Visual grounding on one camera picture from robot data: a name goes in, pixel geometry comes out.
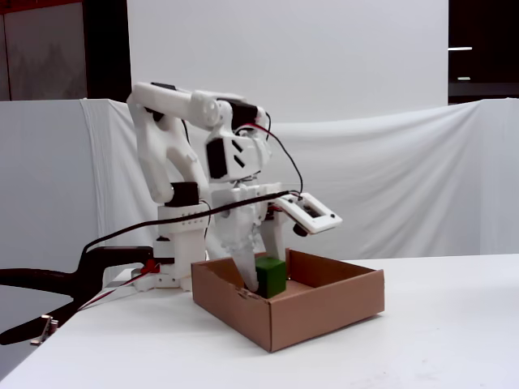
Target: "robotic arm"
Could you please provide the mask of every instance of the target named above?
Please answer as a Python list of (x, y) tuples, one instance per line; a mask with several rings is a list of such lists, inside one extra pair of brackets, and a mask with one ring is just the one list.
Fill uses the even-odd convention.
[[(272, 155), (264, 128), (268, 115), (240, 96), (214, 92), (186, 92), (160, 83), (137, 83), (128, 98), (137, 130), (139, 162), (160, 219), (207, 210), (200, 199), (208, 199), (208, 181), (199, 158), (182, 132), (181, 120), (210, 131), (205, 142), (211, 182), (228, 182), (229, 189), (212, 193), (220, 207), (281, 191), (280, 183), (259, 185), (256, 176)], [(166, 160), (178, 169), (183, 184), (170, 183)], [(309, 194), (286, 195), (271, 203), (254, 203), (216, 215), (217, 234), (227, 248), (251, 291), (258, 288), (253, 241), (260, 233), (268, 254), (285, 260), (281, 225), (283, 211), (296, 222), (298, 233), (319, 233), (341, 223), (322, 203)], [(162, 224), (154, 244), (155, 257), (174, 258), (174, 265), (161, 266), (165, 274), (155, 287), (191, 290), (191, 263), (205, 258), (204, 230), (207, 217), (186, 224)]]

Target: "white table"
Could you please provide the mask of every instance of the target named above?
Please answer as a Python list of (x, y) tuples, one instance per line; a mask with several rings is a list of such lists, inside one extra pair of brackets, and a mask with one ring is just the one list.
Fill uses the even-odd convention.
[(356, 263), (385, 270), (386, 311), (327, 336), (269, 354), (190, 293), (124, 288), (0, 387), (519, 387), (519, 254)]

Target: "green block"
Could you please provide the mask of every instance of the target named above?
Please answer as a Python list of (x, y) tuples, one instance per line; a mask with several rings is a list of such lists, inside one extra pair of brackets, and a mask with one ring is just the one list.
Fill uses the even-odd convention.
[(258, 291), (263, 298), (274, 297), (286, 289), (286, 263), (273, 257), (259, 257), (256, 260)]

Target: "black wire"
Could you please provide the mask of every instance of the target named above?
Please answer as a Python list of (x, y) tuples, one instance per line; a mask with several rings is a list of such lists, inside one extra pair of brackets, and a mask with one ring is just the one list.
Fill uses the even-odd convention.
[(299, 192), (298, 190), (289, 190), (289, 192), (294, 196), (298, 196), (298, 200), (302, 199), (301, 192)]
[(189, 133), (187, 132), (187, 124), (186, 124), (186, 121), (184, 119), (180, 119), (182, 121), (182, 124), (184, 125), (184, 131), (186, 131), (186, 139), (187, 139), (187, 142), (189, 144), (191, 144), (191, 142), (189, 141)]
[[(202, 203), (206, 203), (207, 206), (209, 207), (209, 211), (211, 210), (211, 206), (209, 205), (209, 203), (205, 200), (200, 200)], [(208, 227), (205, 229), (205, 233), (204, 233), (204, 239), (207, 237), (208, 235), (208, 230), (209, 230), (209, 225), (211, 224), (211, 215), (209, 215), (209, 221), (208, 221)]]
[[(251, 128), (257, 128), (259, 130), (265, 131), (266, 133), (270, 134), (279, 143), (279, 145), (281, 146), (281, 148), (285, 152), (286, 156), (289, 157), (290, 162), (292, 162), (292, 165), (294, 166), (294, 169), (295, 169), (295, 171), (297, 172), (297, 174), (299, 176), (299, 182), (301, 184), (301, 186), (299, 188), (299, 197), (301, 197), (302, 188), (303, 188), (302, 175), (301, 175), (301, 172), (299, 172), (298, 166), (294, 162), (294, 158), (292, 158), (292, 156), (289, 154), (289, 152), (286, 151), (286, 148), (285, 148), (285, 146), (283, 146), (283, 143), (279, 140), (279, 138), (277, 138), (277, 136), (275, 136), (272, 132), (267, 130), (265, 127), (259, 126), (257, 124), (244, 124), (243, 127), (245, 127), (245, 126), (250, 126)], [(236, 135), (238, 135), (241, 130), (249, 130), (249, 129), (243, 128), (243, 127), (239, 128), (238, 131), (236, 131)]]
[(149, 225), (180, 223), (181, 221), (199, 219), (200, 217), (214, 215), (214, 214), (219, 213), (219, 212), (228, 211), (229, 209), (243, 207), (244, 205), (254, 204), (254, 203), (259, 203), (259, 202), (262, 202), (262, 201), (277, 199), (278, 197), (281, 197), (281, 196), (284, 196), (284, 195), (288, 195), (289, 193), (290, 193), (289, 190), (284, 190), (282, 192), (271, 193), (271, 194), (266, 194), (264, 196), (254, 197), (252, 199), (246, 199), (246, 200), (237, 201), (236, 203), (226, 204), (226, 205), (223, 205), (223, 206), (218, 207), (218, 208), (210, 209), (209, 211), (194, 213), (192, 215), (175, 217), (173, 219), (143, 221), (142, 223), (131, 225), (130, 227), (126, 227), (125, 229), (119, 229), (115, 233), (111, 233), (111, 234), (106, 235), (104, 237), (99, 237), (95, 241), (91, 241), (90, 243), (88, 243), (83, 248), (83, 252), (81, 253), (81, 258), (83, 258), (83, 256), (85, 254), (87, 254), (87, 250), (90, 247), (96, 245), (97, 243), (101, 243), (101, 242), (107, 241), (109, 239), (112, 239), (113, 237), (118, 237), (119, 235), (122, 235), (124, 233), (129, 233), (130, 231), (133, 231), (134, 229), (140, 229), (142, 227), (147, 227)]
[(272, 118), (270, 117), (270, 115), (268, 114), (268, 112), (265, 112), (267, 114), (267, 118), (268, 118), (268, 134), (267, 134), (267, 138), (265, 140), (268, 141), (268, 137), (270, 136), (270, 126), (272, 125)]

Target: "brown cardboard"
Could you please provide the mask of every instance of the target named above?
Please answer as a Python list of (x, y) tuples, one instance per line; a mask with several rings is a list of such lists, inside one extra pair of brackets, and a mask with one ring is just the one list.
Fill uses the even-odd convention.
[(326, 334), (384, 310), (384, 272), (287, 250), (290, 279), (264, 299), (243, 288), (232, 259), (193, 263), (193, 299), (267, 351)]

